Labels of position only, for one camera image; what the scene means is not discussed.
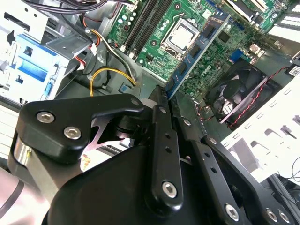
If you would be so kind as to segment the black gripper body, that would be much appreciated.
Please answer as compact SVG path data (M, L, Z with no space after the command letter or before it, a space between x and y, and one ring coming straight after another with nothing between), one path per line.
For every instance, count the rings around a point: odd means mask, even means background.
M218 210L197 170L181 161L183 206L169 217L145 202L148 150L135 147L72 178L55 195L50 225L222 225Z

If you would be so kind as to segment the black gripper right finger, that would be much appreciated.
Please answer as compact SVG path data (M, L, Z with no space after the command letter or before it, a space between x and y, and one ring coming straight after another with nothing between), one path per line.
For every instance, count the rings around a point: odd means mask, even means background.
M200 137L171 98L180 154L190 157L195 183L203 188L212 225L293 225L291 215L238 160L210 135Z

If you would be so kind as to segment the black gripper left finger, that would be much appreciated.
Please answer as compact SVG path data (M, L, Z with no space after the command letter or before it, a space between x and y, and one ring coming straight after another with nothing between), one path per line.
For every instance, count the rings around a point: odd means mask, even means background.
M15 147L27 147L62 164L78 163L83 154L112 139L129 137L145 147L146 203L159 213L183 205L178 136L165 91L150 95L154 106L131 94L37 101L21 108Z

